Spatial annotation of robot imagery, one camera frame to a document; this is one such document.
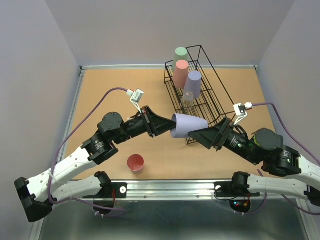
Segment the small lavender plastic cup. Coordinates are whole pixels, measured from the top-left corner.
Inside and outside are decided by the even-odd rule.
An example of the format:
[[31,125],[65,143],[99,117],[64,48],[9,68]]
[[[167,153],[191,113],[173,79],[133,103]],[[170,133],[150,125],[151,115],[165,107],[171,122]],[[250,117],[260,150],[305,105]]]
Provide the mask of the small lavender plastic cup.
[[176,123],[176,127],[170,131],[173,139],[188,138],[189,132],[206,129],[209,125],[203,118],[179,113],[173,114],[171,120]]

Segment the clear plastic cup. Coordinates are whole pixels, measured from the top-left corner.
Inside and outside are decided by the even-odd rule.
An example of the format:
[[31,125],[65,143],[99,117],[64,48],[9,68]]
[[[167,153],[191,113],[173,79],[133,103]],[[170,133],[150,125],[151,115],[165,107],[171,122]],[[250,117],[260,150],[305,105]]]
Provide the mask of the clear plastic cup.
[[190,110],[194,106],[194,94],[191,91],[185,91],[181,98],[181,104],[185,110]]

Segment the red plastic cup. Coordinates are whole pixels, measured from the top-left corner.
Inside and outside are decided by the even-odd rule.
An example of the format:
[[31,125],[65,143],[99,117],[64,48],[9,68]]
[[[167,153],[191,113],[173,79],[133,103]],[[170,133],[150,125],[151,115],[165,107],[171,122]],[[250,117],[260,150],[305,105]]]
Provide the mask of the red plastic cup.
[[139,154],[133,154],[127,159],[127,167],[133,174],[142,173],[144,166],[144,158]]

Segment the black wire dish rack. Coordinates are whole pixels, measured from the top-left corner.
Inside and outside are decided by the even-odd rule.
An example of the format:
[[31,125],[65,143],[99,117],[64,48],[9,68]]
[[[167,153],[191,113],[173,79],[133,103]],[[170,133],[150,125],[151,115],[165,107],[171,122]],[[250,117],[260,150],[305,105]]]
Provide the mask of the black wire dish rack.
[[201,92],[193,101],[193,107],[185,108],[182,103],[183,90],[174,86],[173,61],[167,61],[164,65],[164,84],[175,112],[206,119],[209,127],[215,126],[224,118],[234,120],[234,101],[202,45],[188,46],[186,50],[189,71],[201,73]]

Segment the salmon pink plastic cup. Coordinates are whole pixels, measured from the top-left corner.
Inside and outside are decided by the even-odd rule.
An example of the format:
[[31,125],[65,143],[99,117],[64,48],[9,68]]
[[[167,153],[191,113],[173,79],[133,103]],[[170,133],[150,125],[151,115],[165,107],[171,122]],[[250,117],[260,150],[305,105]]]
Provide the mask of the salmon pink plastic cup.
[[173,71],[173,83],[176,88],[183,89],[189,74],[189,63],[186,60],[178,60]]

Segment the large lavender plastic cup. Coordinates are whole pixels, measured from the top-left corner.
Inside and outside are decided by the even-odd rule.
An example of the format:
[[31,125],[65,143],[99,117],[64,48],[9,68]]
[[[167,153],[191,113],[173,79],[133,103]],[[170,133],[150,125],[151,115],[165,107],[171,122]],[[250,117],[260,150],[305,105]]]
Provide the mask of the large lavender plastic cup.
[[191,92],[193,98],[196,99],[201,95],[201,85],[202,74],[197,70],[193,70],[188,73],[183,91]]

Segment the mint green plastic cup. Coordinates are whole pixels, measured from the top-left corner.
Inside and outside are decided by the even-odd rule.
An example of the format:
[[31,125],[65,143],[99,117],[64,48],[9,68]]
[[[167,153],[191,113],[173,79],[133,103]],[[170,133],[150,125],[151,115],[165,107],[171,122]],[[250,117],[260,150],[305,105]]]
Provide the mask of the mint green plastic cup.
[[185,47],[178,47],[175,49],[174,57],[171,65],[172,72],[175,71],[176,63],[179,60],[185,60],[188,62],[188,50]]

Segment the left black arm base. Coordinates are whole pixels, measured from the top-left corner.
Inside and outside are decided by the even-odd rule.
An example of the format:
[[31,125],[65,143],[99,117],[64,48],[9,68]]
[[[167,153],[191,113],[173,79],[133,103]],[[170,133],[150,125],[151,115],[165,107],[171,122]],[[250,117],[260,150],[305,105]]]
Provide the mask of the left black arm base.
[[125,199],[127,197],[128,184],[126,182],[112,182],[110,186],[104,186],[91,198],[94,199]]

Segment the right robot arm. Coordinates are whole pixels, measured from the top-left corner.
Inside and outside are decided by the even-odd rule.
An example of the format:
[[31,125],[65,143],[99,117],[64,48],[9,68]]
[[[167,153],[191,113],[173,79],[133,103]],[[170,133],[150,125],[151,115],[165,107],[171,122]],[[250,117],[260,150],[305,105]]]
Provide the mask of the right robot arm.
[[283,137],[270,129],[261,128],[249,138],[240,125],[224,118],[213,127],[194,130],[188,136],[207,149],[226,148],[257,166],[272,177],[262,177],[238,171],[227,186],[220,188],[222,196],[247,197],[272,193],[289,195],[320,205],[320,168],[297,150],[284,145]]

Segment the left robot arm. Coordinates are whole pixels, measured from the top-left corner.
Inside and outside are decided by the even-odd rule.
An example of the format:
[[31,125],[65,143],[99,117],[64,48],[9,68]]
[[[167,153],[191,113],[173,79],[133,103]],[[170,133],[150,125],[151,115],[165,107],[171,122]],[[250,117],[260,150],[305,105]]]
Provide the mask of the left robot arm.
[[107,113],[97,125],[97,132],[61,162],[45,172],[20,177],[14,186],[30,223],[48,216],[53,205],[87,196],[116,196],[116,189],[104,171],[77,182],[72,179],[96,167],[118,153],[117,145],[147,133],[160,136],[177,126],[176,122],[155,114],[148,106],[128,121],[117,112]]

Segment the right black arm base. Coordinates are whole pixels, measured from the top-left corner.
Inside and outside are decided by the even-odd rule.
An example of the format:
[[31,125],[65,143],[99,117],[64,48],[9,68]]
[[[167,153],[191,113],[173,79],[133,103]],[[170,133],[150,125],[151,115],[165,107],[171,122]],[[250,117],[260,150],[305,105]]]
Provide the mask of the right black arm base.
[[249,192],[246,183],[234,183],[233,181],[216,181],[210,185],[209,190],[214,191],[218,198],[244,198],[259,197],[259,192]]

